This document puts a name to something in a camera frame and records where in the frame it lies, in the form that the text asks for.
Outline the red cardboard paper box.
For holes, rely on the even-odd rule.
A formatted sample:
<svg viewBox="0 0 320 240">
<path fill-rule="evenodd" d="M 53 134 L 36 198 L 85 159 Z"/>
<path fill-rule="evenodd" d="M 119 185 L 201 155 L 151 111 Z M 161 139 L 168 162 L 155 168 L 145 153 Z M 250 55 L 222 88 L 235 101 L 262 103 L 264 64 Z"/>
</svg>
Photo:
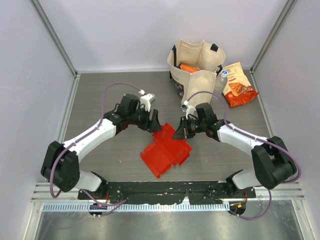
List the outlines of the red cardboard paper box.
<svg viewBox="0 0 320 240">
<path fill-rule="evenodd" d="M 162 131 L 152 134 L 150 143 L 140 157 L 156 178 L 164 175 L 172 166 L 182 165 L 190 156 L 192 147 L 183 139 L 173 139 L 175 129 L 165 123 Z"/>
</svg>

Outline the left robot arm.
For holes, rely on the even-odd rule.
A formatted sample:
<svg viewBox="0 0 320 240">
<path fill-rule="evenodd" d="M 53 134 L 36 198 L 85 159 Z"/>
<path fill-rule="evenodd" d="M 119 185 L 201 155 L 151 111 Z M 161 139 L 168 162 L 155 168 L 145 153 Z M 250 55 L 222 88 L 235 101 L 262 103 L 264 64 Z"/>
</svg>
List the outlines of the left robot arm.
<svg viewBox="0 0 320 240">
<path fill-rule="evenodd" d="M 63 143 L 50 143 L 40 173 L 49 181 L 52 197 L 59 196 L 53 189 L 57 187 L 64 193 L 73 188 L 86 190 L 93 198 L 102 199 L 107 192 L 104 179 L 94 172 L 82 171 L 80 162 L 104 141 L 130 125 L 149 133 L 160 132 L 158 110 L 152 109 L 155 99 L 152 93 L 142 96 L 125 94 L 113 110 L 103 113 L 101 119 L 86 131 Z"/>
</svg>

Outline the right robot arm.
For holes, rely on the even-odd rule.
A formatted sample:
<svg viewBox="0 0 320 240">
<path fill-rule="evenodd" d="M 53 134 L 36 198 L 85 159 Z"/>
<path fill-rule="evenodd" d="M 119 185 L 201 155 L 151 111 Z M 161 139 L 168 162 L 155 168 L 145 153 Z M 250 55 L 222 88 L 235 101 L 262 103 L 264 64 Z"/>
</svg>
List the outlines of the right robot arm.
<svg viewBox="0 0 320 240">
<path fill-rule="evenodd" d="M 173 139 L 191 139 L 198 133 L 204 133 L 252 158 L 251 170 L 241 169 L 226 179 L 225 190 L 230 197 L 236 198 L 244 189 L 255 186 L 272 190 L 298 172 L 297 165 L 289 156 L 281 138 L 253 135 L 225 119 L 218 119 L 207 102 L 194 107 L 186 100 L 181 107 L 185 116 L 181 117 Z"/>
</svg>

